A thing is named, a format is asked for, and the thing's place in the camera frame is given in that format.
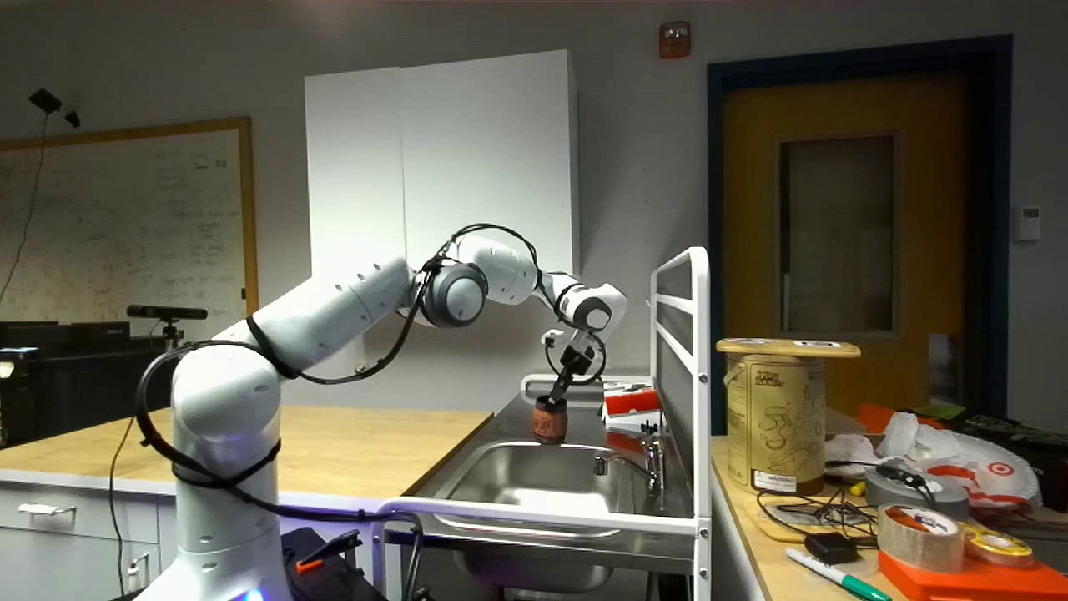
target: cable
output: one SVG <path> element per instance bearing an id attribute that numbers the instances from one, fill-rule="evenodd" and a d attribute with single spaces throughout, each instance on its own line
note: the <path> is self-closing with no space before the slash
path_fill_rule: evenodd
<path id="1" fill-rule="evenodd" d="M 17 249 L 14 249 L 6 277 L 2 277 L 2 283 L 0 283 L 0 303 L 2 303 L 2 297 L 6 297 L 6 289 L 8 289 L 14 273 L 17 273 L 17 267 L 22 265 L 22 251 L 26 251 L 26 241 L 29 241 L 29 225 L 33 225 L 33 211 L 37 211 L 37 186 L 40 186 L 40 174 L 43 174 L 43 138 L 46 138 L 46 113 L 40 116 L 37 167 L 33 167 L 26 217 L 22 217 L 22 231 L 20 231 L 20 241 L 17 241 Z"/>

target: cabinet door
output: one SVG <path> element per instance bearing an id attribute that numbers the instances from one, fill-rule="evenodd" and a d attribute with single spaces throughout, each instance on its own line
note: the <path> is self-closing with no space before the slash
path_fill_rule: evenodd
<path id="1" fill-rule="evenodd" d="M 160 572 L 156 503 L 97 492 L 40 483 L 0 489 L 2 601 L 77 597 L 111 601 L 122 589 L 146 586 Z"/>
<path id="2" fill-rule="evenodd" d="M 497 222 L 573 271 L 573 101 L 565 49 L 306 77 L 311 267 L 407 259 Z"/>
<path id="3" fill-rule="evenodd" d="M 134 558 L 160 558 L 160 555 L 156 555 L 156 545 L 125 545 L 122 558 L 134 562 Z M 106 537 L 0 530 L 0 566 L 2 566 L 2 601 L 40 601 L 40 597 L 111 601 L 119 595 L 116 540 L 106 540 Z"/>

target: tape roll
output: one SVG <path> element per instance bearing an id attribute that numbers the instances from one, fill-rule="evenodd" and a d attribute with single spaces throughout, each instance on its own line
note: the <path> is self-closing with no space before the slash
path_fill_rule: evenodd
<path id="1" fill-rule="evenodd" d="M 877 508 L 877 548 L 925 572 L 960 572 L 965 566 L 960 526 L 927 508 Z"/>

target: countertop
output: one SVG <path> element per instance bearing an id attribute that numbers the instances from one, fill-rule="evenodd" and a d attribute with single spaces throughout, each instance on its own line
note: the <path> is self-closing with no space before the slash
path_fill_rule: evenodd
<path id="1" fill-rule="evenodd" d="M 281 407 L 281 499 L 390 500 L 459 448 L 489 415 L 300 404 Z M 17 443 L 0 450 L 0 481 L 106 489 L 111 459 L 129 422 Z M 154 411 L 171 436 L 171 411 Z M 168 460 L 141 448 L 134 427 L 116 453 L 116 492 L 171 493 Z"/>
<path id="2" fill-rule="evenodd" d="M 734 526 L 738 526 L 742 540 L 744 540 L 749 566 L 753 566 L 753 578 L 765 586 L 765 595 L 772 601 L 777 601 L 777 597 L 819 597 L 819 601 L 840 597 L 840 601 L 848 601 L 852 597 L 848 591 L 811 576 L 807 569 L 794 566 L 785 555 L 786 548 L 801 548 L 801 537 L 772 526 L 759 513 L 753 493 L 726 474 L 724 437 L 712 440 L 712 472 L 730 503 Z M 838 566 L 838 569 L 875 586 L 877 591 L 884 591 L 892 597 L 903 597 L 884 576 L 877 576 L 875 562 L 877 562 L 875 550 L 860 550 L 860 562 Z"/>

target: wall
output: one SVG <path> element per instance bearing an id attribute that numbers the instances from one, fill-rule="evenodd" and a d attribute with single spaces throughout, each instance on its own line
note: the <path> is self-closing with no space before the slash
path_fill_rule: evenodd
<path id="1" fill-rule="evenodd" d="M 654 32 L 672 18 L 693 21 L 689 59 L 654 59 Z M 568 48 L 579 90 L 579 265 L 586 280 L 631 295 L 611 353 L 617 370 L 647 370 L 647 271 L 708 231 L 708 65 L 1014 33 L 1012 202 L 1041 203 L 1043 241 L 1012 249 L 1009 404 L 1020 422 L 1068 432 L 1053 377 L 1068 356 L 1068 321 L 1053 314 L 1068 251 L 1068 180 L 1052 176 L 1068 153 L 1068 42 L 1058 24 L 1068 24 L 1058 0 L 26 0 L 0 9 L 0 138 L 37 135 L 26 105 L 37 88 L 77 105 L 93 129 L 250 113 L 259 295 L 270 301 L 306 273 L 304 73 Z M 420 330 L 417 351 L 361 392 L 288 393 L 494 407 L 540 369 L 532 342 L 544 324 L 536 309 L 494 310 L 475 330 Z"/>

